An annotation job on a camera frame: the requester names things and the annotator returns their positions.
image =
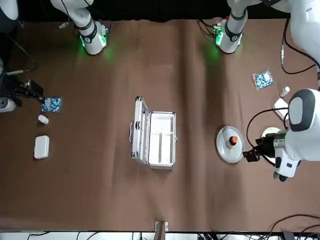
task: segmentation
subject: brown tablecloth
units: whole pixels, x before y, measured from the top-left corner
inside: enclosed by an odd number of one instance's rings
[[[0,227],[14,230],[267,231],[294,213],[319,214],[320,164],[304,161],[294,178],[273,180],[265,160],[227,164],[215,149],[226,125],[243,136],[251,117],[269,109],[289,86],[316,88],[316,70],[281,70],[283,20],[249,20],[241,45],[223,54],[205,40],[194,20],[114,22],[107,48],[89,56],[72,26],[56,30],[30,23],[18,42],[38,63],[32,78],[46,96],[62,96],[60,113],[37,124],[40,104],[0,114]],[[26,66],[18,49],[15,66]],[[285,49],[288,71],[310,61]],[[269,69],[275,84],[257,91],[252,74]],[[155,111],[176,112],[176,164],[152,170],[131,159],[129,125],[136,96]],[[272,112],[249,131],[283,128]],[[49,157],[33,159],[35,137],[50,137]],[[295,218],[276,230],[298,231],[311,220]]]

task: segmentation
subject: blue patterned packet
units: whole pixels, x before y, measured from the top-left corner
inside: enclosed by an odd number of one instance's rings
[[[274,79],[272,78],[271,72],[269,70],[261,74],[254,73],[252,76],[255,88],[257,90],[264,89],[274,83]]]
[[[62,103],[62,96],[45,97],[42,104],[42,112],[59,113]]]

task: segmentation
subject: black background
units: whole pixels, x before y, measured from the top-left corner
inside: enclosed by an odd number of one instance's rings
[[[49,21],[41,2],[52,21],[67,21],[67,16],[55,9],[50,0],[19,0],[19,15],[24,21]],[[95,0],[88,8],[94,18],[102,20],[150,20],[165,22],[172,19],[225,18],[230,14],[227,0]],[[249,19],[278,19],[287,15],[263,3],[248,7]]]

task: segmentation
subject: small white bottle cap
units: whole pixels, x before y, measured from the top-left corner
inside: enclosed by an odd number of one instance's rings
[[[43,124],[47,124],[49,122],[49,119],[43,115],[39,115],[38,120]]]
[[[280,97],[284,97],[285,95],[287,95],[290,92],[290,87],[286,86],[282,89],[281,93],[280,93]]]

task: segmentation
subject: power cord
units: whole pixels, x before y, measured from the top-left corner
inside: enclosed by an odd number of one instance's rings
[[[213,36],[213,35],[214,35],[214,33],[211,32],[210,29],[209,29],[209,28],[213,29],[213,28],[214,28],[213,26],[205,23],[202,19],[200,19],[200,20],[198,20],[198,21],[204,25],[205,29],[206,29],[207,32],[210,34],[210,36]]]
[[[312,219],[318,219],[318,220],[320,220],[320,217],[319,217],[319,216],[311,215],[311,214],[294,214],[294,215],[286,216],[286,217],[284,217],[284,218],[282,218],[282,219],[280,219],[280,220],[277,220],[277,221],[272,225],[271,230],[270,230],[270,233],[268,234],[266,240],[269,240],[269,238],[271,237],[272,232],[273,232],[273,230],[274,230],[274,228],[275,228],[275,226],[276,226],[277,224],[283,222],[284,220],[291,219],[291,218],[295,218],[295,217],[307,217],[307,218],[312,218]],[[310,234],[307,238],[309,238],[309,237],[312,236],[312,235],[316,235],[316,234],[318,234],[318,233],[312,233],[312,234]]]
[[[29,240],[29,238],[31,237],[31,236],[43,236],[43,235],[46,235],[46,234],[49,234],[49,233],[51,233],[50,231],[46,231],[46,232],[44,232],[44,233],[40,233],[40,234],[29,234],[29,236],[28,236],[28,238],[26,239],[26,240]]]
[[[196,23],[197,23],[198,26],[199,26],[199,29],[200,29],[200,32],[201,32],[202,36],[203,36],[205,39],[207,39],[207,40],[212,40],[212,39],[213,39],[213,35],[211,35],[210,33],[207,33],[207,32],[201,27],[199,20],[195,20],[195,21],[196,21]]]
[[[55,25],[54,22],[51,20],[51,18],[50,18],[50,16],[49,16],[49,14],[48,14],[48,12],[47,12],[47,10],[46,10],[43,2],[42,2],[43,0],[39,0],[39,1],[40,1],[40,5],[41,5],[41,7],[42,7],[42,10],[43,10],[46,18],[49,20],[49,22],[51,22],[51,24],[52,24],[56,29],[64,29],[64,28],[66,28],[66,27],[69,25],[69,23],[70,23],[70,15],[69,15],[68,9],[67,9],[65,3],[63,2],[63,0],[61,0],[61,2],[62,2],[62,4],[63,4],[63,6],[64,6],[64,9],[65,9],[67,15],[68,15],[68,22],[64,22],[64,23],[62,23],[60,26]]]
[[[291,46],[288,41],[287,41],[287,31],[288,31],[288,25],[289,25],[289,21],[290,21],[290,18],[287,18],[286,21],[285,21],[285,24],[284,24],[284,29],[283,29],[283,35],[282,35],[282,44],[281,44],[281,56],[280,56],[280,60],[281,60],[281,68],[282,70],[286,73],[286,74],[290,74],[290,75],[294,75],[294,74],[300,74],[300,73],[304,73],[305,71],[308,71],[309,69],[312,69],[314,66],[318,66],[318,68],[320,69],[320,65],[319,63],[312,57],[310,56],[309,54],[303,52],[303,51],[300,51],[298,49],[296,49],[295,47]],[[304,55],[305,57],[311,59],[312,61],[315,62],[315,64],[303,69],[303,70],[300,70],[300,71],[296,71],[296,72],[288,72],[285,70],[284,68],[284,58],[285,58],[285,53],[284,53],[284,43],[292,50],[296,51],[297,53],[300,53],[302,55]]]
[[[90,238],[92,238],[94,235],[97,235],[98,233],[100,233],[99,231],[95,232],[94,234],[92,234],[91,236],[89,236],[86,240],[89,240]]]
[[[36,70],[38,68],[38,65],[37,63],[33,60],[33,58],[27,53],[27,51],[19,45],[19,43],[16,42],[16,40],[14,40],[9,34],[6,34],[6,36],[18,47],[20,48],[24,54],[32,61],[33,63],[33,68],[30,68],[30,69],[22,69],[22,70],[16,70],[16,71],[10,71],[10,72],[7,72],[6,74],[8,76],[11,76],[11,75],[18,75],[18,74],[24,74],[24,73],[27,73],[27,72],[31,72],[33,70]]]
[[[267,113],[267,112],[273,112],[275,110],[284,110],[284,109],[288,109],[287,107],[280,107],[280,108],[270,108],[270,109],[267,109],[267,110],[263,110],[263,111],[260,111],[258,112],[256,115],[254,115],[251,120],[249,121],[248,125],[246,126],[246,139],[248,141],[248,143],[251,145],[251,147],[254,149],[255,146],[251,143],[251,141],[249,140],[249,137],[248,137],[248,132],[249,132],[249,126],[250,124],[252,123],[252,121],[257,117],[259,116],[260,114],[263,114],[263,113]]]
[[[288,116],[289,112],[287,112],[285,115],[284,115],[284,118],[283,118],[283,126],[284,126],[284,129],[287,130],[288,127],[286,125],[286,117]]]
[[[297,237],[298,240],[301,240],[301,235],[302,233],[304,233],[305,231],[309,230],[309,229],[313,229],[313,228],[317,228],[320,227],[320,224],[316,224],[316,225],[312,225],[312,226],[308,226],[305,229],[303,229],[300,233],[299,236]]]
[[[69,23],[70,23],[70,15],[69,15],[68,9],[67,9],[64,1],[63,1],[63,0],[60,0],[60,1],[61,1],[61,3],[62,3],[63,6],[64,6],[64,9],[65,9],[65,11],[66,11],[66,14],[68,15],[68,22],[65,22],[65,23],[63,23],[63,24],[61,24],[61,25],[59,26],[60,29],[64,29],[64,28],[66,28],[66,27],[69,25]]]

